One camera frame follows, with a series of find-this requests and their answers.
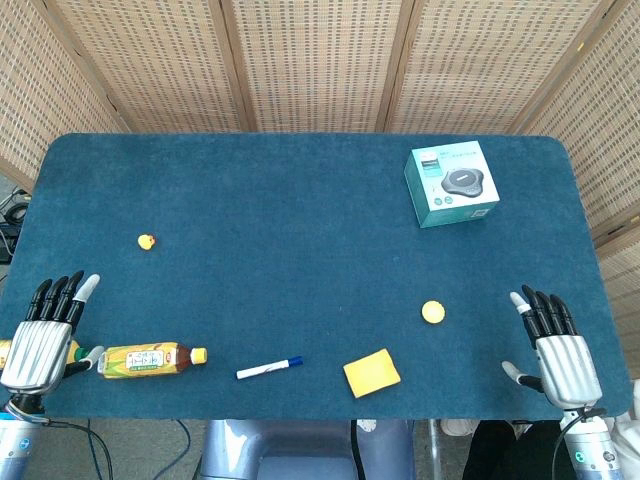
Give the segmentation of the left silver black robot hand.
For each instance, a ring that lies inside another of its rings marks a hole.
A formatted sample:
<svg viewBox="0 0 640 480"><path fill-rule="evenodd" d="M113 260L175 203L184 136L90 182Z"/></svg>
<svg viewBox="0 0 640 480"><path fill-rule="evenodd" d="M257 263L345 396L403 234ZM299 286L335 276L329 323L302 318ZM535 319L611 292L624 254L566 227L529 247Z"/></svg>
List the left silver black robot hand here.
<svg viewBox="0 0 640 480"><path fill-rule="evenodd" d="M1 385L17 395L45 395L62 379L91 369L104 352L97 346L68 361L85 305L100 276L78 271L57 281L47 279L35 290L1 369Z"/></svg>

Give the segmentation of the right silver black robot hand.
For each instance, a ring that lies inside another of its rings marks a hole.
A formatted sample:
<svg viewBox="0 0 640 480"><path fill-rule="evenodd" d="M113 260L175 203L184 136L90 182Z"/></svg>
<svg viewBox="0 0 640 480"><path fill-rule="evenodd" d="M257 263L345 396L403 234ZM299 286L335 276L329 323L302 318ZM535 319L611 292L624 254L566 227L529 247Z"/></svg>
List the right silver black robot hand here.
<svg viewBox="0 0 640 480"><path fill-rule="evenodd" d="M523 320L540 374L526 374L503 361L506 375L544 394L561 410L594 407L602 398L601 385L586 340L578 333L565 302L527 285L521 293L512 292L510 300Z"/></svg>

